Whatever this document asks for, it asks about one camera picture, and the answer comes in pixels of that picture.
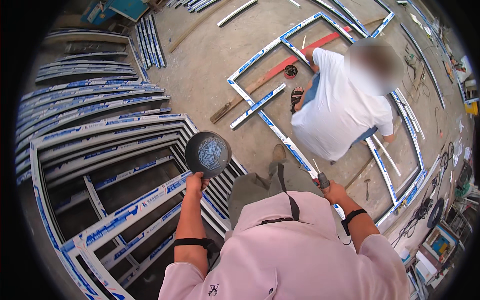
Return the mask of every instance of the hammer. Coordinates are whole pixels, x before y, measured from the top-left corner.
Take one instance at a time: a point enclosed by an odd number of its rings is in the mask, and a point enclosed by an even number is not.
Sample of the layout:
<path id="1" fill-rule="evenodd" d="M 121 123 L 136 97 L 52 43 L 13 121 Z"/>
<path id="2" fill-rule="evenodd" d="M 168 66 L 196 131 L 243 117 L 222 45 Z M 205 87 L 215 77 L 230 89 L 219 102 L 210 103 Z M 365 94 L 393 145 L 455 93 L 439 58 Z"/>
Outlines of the hammer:
<path id="1" fill-rule="evenodd" d="M 368 183 L 370 182 L 370 179 L 365 180 L 365 183 L 367 184 L 367 201 L 368 201 Z"/>

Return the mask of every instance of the gray pants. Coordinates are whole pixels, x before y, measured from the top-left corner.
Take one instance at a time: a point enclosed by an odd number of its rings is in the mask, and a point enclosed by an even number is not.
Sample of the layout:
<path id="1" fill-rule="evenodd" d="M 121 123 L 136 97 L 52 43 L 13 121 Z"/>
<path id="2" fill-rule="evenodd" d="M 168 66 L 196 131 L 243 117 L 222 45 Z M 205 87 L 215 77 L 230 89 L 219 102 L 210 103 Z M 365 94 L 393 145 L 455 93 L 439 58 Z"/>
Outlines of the gray pants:
<path id="1" fill-rule="evenodd" d="M 256 173 L 251 173 L 240 176 L 233 182 L 232 194 L 228 198 L 228 213 L 230 214 L 232 229 L 237 225 L 241 210 L 245 205 L 282 192 L 282 186 L 278 179 L 278 164 L 284 166 L 284 179 L 287 191 L 312 192 L 321 197 L 324 196 L 304 168 L 299 168 L 287 159 L 274 161 L 268 167 L 271 180 L 261 178 Z"/>

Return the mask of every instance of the wrist strap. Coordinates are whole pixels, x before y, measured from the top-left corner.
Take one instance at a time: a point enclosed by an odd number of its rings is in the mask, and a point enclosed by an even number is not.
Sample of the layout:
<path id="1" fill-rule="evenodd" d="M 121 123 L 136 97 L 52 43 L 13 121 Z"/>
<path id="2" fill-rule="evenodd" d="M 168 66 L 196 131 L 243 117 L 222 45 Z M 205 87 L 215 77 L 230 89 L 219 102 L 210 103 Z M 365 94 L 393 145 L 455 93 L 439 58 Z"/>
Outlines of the wrist strap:
<path id="1" fill-rule="evenodd" d="M 173 247 L 176 246 L 187 246 L 187 245 L 196 245 L 202 246 L 204 249 L 207 249 L 207 258 L 212 258 L 214 253 L 220 252 L 219 247 L 215 244 L 215 241 L 212 239 L 179 239 L 173 242 Z"/>
<path id="2" fill-rule="evenodd" d="M 368 213 L 364 209 L 354 210 L 353 212 L 348 214 L 345 220 L 342 221 L 343 229 L 345 230 L 345 233 L 347 234 L 348 237 L 350 236 L 350 230 L 348 229 L 348 224 L 354 217 L 356 217 L 359 214 L 368 214 Z"/>

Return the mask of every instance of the black strap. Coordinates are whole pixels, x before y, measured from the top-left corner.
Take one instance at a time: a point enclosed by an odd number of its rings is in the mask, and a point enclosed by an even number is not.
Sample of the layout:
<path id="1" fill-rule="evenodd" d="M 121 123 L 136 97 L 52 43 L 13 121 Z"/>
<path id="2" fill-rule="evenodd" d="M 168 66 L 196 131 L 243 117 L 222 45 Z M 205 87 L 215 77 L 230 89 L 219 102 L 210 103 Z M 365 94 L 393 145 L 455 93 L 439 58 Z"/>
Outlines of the black strap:
<path id="1" fill-rule="evenodd" d="M 277 222 L 285 222 L 285 221 L 298 221 L 300 219 L 300 208 L 295 202 L 295 200 L 290 197 L 287 193 L 287 188 L 285 187 L 285 179 L 283 178 L 283 170 L 284 166 L 282 164 L 278 164 L 278 180 L 280 180 L 280 185 L 282 186 L 282 190 L 287 194 L 288 198 L 290 199 L 290 208 L 292 210 L 292 217 L 291 218 L 280 218 L 275 220 L 266 220 L 262 221 L 260 225 L 265 225 L 269 223 L 277 223 Z"/>
<path id="2" fill-rule="evenodd" d="M 283 165 L 278 164 L 278 179 L 280 180 L 280 185 L 282 186 L 282 190 L 287 194 L 288 198 L 290 199 L 290 207 L 292 209 L 292 218 L 293 221 L 298 221 L 300 219 L 300 208 L 295 202 L 295 200 L 290 197 L 290 195 L 287 193 L 287 188 L 285 187 L 285 179 L 283 178 Z"/>
<path id="3" fill-rule="evenodd" d="M 345 233 L 347 234 L 348 237 L 350 236 L 350 230 L 348 229 L 348 224 L 354 217 L 356 217 L 359 214 L 368 214 L 368 213 L 364 209 L 354 210 L 353 212 L 348 214 L 345 220 L 342 221 L 343 229 L 345 230 Z"/>
<path id="4" fill-rule="evenodd" d="M 207 258 L 212 258 L 214 253 L 220 252 L 219 247 L 215 244 L 215 241 L 212 239 L 179 239 L 173 242 L 173 247 L 176 246 L 187 246 L 187 245 L 197 245 L 202 246 L 204 249 L 207 249 Z"/>

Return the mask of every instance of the sandal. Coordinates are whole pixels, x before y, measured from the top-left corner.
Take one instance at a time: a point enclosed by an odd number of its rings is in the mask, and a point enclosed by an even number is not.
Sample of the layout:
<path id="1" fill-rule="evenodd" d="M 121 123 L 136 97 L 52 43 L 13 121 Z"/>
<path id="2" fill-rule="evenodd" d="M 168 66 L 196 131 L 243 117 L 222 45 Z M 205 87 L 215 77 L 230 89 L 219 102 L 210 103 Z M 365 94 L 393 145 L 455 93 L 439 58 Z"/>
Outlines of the sandal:
<path id="1" fill-rule="evenodd" d="M 303 93 L 304 93 L 304 91 L 303 91 L 303 88 L 301 86 L 298 86 L 298 87 L 293 89 L 292 96 L 291 96 L 291 99 L 290 99 L 292 101 L 292 109 L 290 110 L 292 112 L 292 114 L 294 114 L 296 112 L 295 111 L 295 105 L 297 105 L 300 102 Z"/>

